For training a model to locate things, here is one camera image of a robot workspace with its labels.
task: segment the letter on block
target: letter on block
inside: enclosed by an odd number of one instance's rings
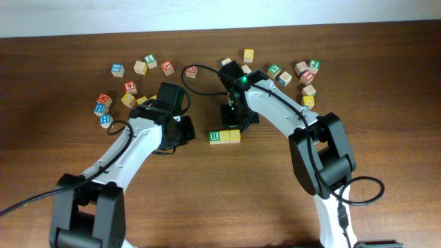
[[[318,68],[320,68],[320,61],[311,60],[309,62],[309,71],[311,73],[317,74]]]
[[[173,68],[172,62],[170,62],[170,61],[166,61],[166,62],[162,63],[161,67],[162,67],[162,69],[163,69],[163,71],[164,71],[166,76],[168,76],[168,75],[170,75],[171,73],[174,72],[174,68]]]
[[[296,73],[298,76],[302,76],[302,73],[306,72],[307,70],[308,70],[308,65],[304,61],[296,65]]]
[[[288,74],[288,72],[283,72],[278,77],[278,83],[281,84],[283,87],[288,85],[289,82],[291,82],[292,76]]]
[[[135,106],[136,103],[135,97],[129,93],[125,93],[121,101],[123,102],[124,105],[128,106],[129,108],[133,108],[133,106]]]
[[[277,74],[280,73],[282,69],[280,68],[280,66],[273,64],[268,68],[268,76],[272,79],[275,79]]]
[[[124,89],[125,89],[125,92],[129,93],[129,94],[136,94],[136,93],[138,93],[138,91],[136,90],[135,82],[133,82],[133,81],[124,83]]]
[[[314,79],[314,74],[312,74],[309,70],[307,70],[300,77],[300,82],[302,82],[304,85],[309,85],[313,79]]]
[[[253,63],[254,58],[254,50],[253,49],[245,49],[243,52],[243,62]]]
[[[317,93],[316,89],[312,87],[312,85],[308,85],[307,87],[304,87],[302,90],[303,96],[315,96]]]
[[[99,124],[103,128],[108,128],[112,121],[113,121],[113,118],[110,116],[110,114],[106,114],[106,115],[99,117]]]
[[[229,131],[229,142],[230,143],[240,143],[240,130],[230,130]]]
[[[143,102],[145,102],[147,100],[147,97],[143,96],[139,99],[136,100],[136,102],[138,103],[138,105],[143,104]]]
[[[302,98],[302,106],[307,106],[308,109],[310,110],[311,108],[313,108],[315,105],[314,103],[314,97],[313,96],[304,96]]]
[[[188,77],[191,77],[193,79],[196,78],[196,74],[198,74],[198,68],[196,66],[190,66],[187,69],[185,69],[185,74]]]
[[[124,67],[121,64],[113,64],[112,69],[110,70],[114,76],[123,77],[124,76]]]
[[[220,62],[220,64],[221,64],[222,66],[224,66],[224,65],[228,64],[228,63],[231,62],[231,61],[232,61],[232,60],[231,60],[230,58],[228,58],[228,59],[222,60],[222,61]]]
[[[147,73],[147,64],[141,61],[137,61],[133,69],[136,73],[145,75],[145,73]]]
[[[96,100],[96,102],[97,103],[102,103],[106,107],[109,107],[110,104],[112,103],[112,99],[110,98],[110,96],[108,96],[106,94],[99,94],[98,99]]]
[[[147,63],[147,67],[149,69],[155,68],[158,65],[158,63],[156,62],[156,58],[153,56],[153,54],[145,56],[144,60]]]
[[[97,116],[103,116],[103,115],[107,114],[108,112],[109,112],[109,109],[107,108],[106,105],[104,105],[102,103],[97,103],[95,105],[94,113]]]
[[[220,143],[228,144],[229,143],[229,131],[219,131]]]
[[[242,67],[242,70],[243,70],[243,72],[244,72],[245,74],[248,74],[248,73],[251,72],[251,69],[248,67],[248,65],[244,65],[244,66]]]
[[[219,132],[210,132],[209,133],[209,144],[217,145],[221,143],[221,139],[219,138]]]

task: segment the white backdrop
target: white backdrop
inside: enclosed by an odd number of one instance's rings
[[[0,0],[0,37],[441,19],[441,0]]]

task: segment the table surface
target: table surface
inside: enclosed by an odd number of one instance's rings
[[[283,28],[98,34],[0,39],[0,208],[53,189],[64,173],[80,174],[115,141],[93,113],[108,93],[114,119],[127,119],[123,83],[152,96],[162,81],[182,85],[190,63],[219,68],[226,58],[252,70],[272,63],[294,75],[303,60],[322,62],[313,81],[314,111],[343,121],[357,160],[354,176],[383,180],[382,200],[351,207],[358,240],[407,247],[441,242],[441,21],[309,25]],[[132,67],[147,54],[170,60],[145,76]],[[110,73],[125,66],[123,78]],[[223,90],[199,70],[194,88]],[[281,90],[299,102],[298,79]],[[173,156],[151,155],[125,194],[126,238],[138,247],[262,247],[318,240],[313,198],[298,184],[287,139],[265,118],[239,144],[210,145],[221,130],[224,96],[192,95],[196,139]],[[377,186],[356,183],[351,199]],[[53,198],[0,220],[4,247],[48,247]]]

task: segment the toy block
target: toy block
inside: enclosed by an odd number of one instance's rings
[[[139,99],[136,100],[136,102],[138,103],[138,105],[143,104],[143,102],[145,102],[147,100],[147,97],[143,96]]]
[[[129,93],[129,94],[138,93],[138,90],[136,90],[135,82],[133,82],[133,81],[129,81],[127,83],[124,83],[124,90],[126,93]]]
[[[191,77],[193,79],[196,78],[196,74],[198,74],[198,68],[196,66],[190,66],[187,69],[185,69],[185,74],[188,77]]]
[[[221,139],[219,138],[219,132],[210,132],[209,133],[209,144],[217,145],[221,143]]]
[[[166,76],[168,76],[168,75],[170,75],[171,73],[174,72],[174,68],[173,68],[172,62],[170,62],[170,61],[166,61],[166,62],[162,63],[161,67],[162,67],[162,69],[163,69],[163,71],[164,71]]]
[[[302,82],[304,85],[309,85],[313,79],[314,79],[314,74],[312,74],[309,70],[307,70],[300,77],[300,82]]]
[[[281,84],[283,87],[288,85],[289,82],[291,82],[292,76],[288,74],[288,72],[283,72],[278,77],[278,83]]]
[[[220,64],[221,64],[222,66],[224,66],[224,65],[228,64],[228,63],[231,62],[231,61],[232,61],[232,60],[231,60],[230,58],[228,58],[228,59],[222,60],[222,61],[220,62]]]
[[[230,130],[229,131],[229,142],[230,143],[240,143],[240,130]]]
[[[251,69],[248,67],[248,65],[244,65],[244,66],[242,67],[242,70],[243,70],[243,72],[244,72],[245,74],[248,74],[248,73],[251,72]]]
[[[306,72],[308,70],[308,65],[306,64],[306,62],[300,62],[296,65],[296,73],[298,76],[302,76],[303,72]]]
[[[277,74],[279,74],[281,70],[280,66],[273,64],[268,68],[268,76],[276,79]]]
[[[228,144],[229,143],[229,131],[219,131],[219,139],[221,144]]]
[[[145,73],[147,73],[147,64],[145,62],[137,61],[133,69],[136,73],[145,75]]]
[[[253,49],[245,49],[243,52],[243,62],[253,63],[254,58],[254,50]]]
[[[128,106],[129,108],[133,108],[136,103],[136,99],[134,96],[132,96],[130,93],[125,93],[123,98],[121,99],[124,105]]]
[[[314,102],[313,96],[304,96],[302,97],[302,106],[307,106],[308,109],[311,109],[314,107],[316,103]]]
[[[110,70],[114,76],[123,77],[124,76],[124,67],[121,64],[113,64],[112,69]]]
[[[308,85],[307,87],[304,87],[302,90],[303,96],[315,96],[317,93],[316,89],[312,85]]]
[[[317,74],[318,68],[320,68],[320,61],[311,60],[311,62],[309,62],[309,69],[308,70],[311,73]]]
[[[95,105],[94,113],[97,116],[103,116],[109,112],[109,109],[102,103],[97,103]]]
[[[110,96],[108,96],[106,94],[99,94],[98,99],[96,100],[96,102],[97,103],[102,103],[106,107],[109,107],[110,104],[112,103],[112,99],[110,98]]]
[[[147,63],[147,67],[149,69],[155,68],[158,65],[158,63],[156,62],[156,58],[153,56],[153,54],[145,56],[144,60]]]
[[[110,116],[110,114],[106,114],[99,117],[99,125],[103,128],[108,128],[110,126],[110,123],[112,123],[113,118]]]

